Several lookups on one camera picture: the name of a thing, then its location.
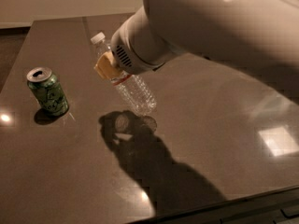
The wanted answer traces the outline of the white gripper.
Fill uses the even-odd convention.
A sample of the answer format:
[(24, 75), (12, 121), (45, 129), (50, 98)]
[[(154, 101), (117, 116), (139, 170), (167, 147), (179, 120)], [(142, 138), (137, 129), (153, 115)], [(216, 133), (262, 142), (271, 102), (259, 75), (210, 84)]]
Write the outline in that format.
[(155, 71), (184, 53), (153, 30), (143, 7), (114, 33), (111, 49), (94, 66), (103, 79), (118, 77), (121, 69), (134, 75)]

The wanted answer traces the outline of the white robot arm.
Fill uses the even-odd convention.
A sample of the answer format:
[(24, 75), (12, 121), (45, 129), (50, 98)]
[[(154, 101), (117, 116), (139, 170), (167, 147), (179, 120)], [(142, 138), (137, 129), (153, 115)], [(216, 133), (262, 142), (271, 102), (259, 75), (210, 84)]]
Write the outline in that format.
[(154, 71), (191, 53), (237, 69), (299, 102), (299, 0), (143, 0), (95, 69)]

